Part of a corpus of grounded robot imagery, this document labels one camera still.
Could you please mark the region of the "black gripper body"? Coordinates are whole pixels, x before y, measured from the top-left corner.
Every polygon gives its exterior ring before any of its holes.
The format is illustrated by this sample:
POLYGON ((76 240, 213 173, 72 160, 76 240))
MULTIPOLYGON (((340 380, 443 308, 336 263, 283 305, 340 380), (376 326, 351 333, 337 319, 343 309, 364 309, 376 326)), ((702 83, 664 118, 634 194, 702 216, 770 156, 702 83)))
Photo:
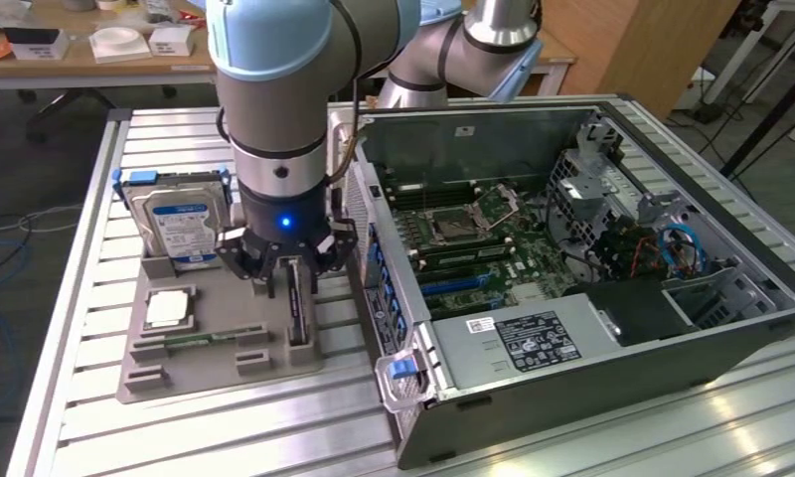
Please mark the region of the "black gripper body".
POLYGON ((299 254, 309 264, 327 264, 329 254, 316 247, 329 236, 325 186, 316 185, 292 197, 272 197, 240 186, 248 231, 243 243, 252 262, 264 264, 265 256, 299 254))

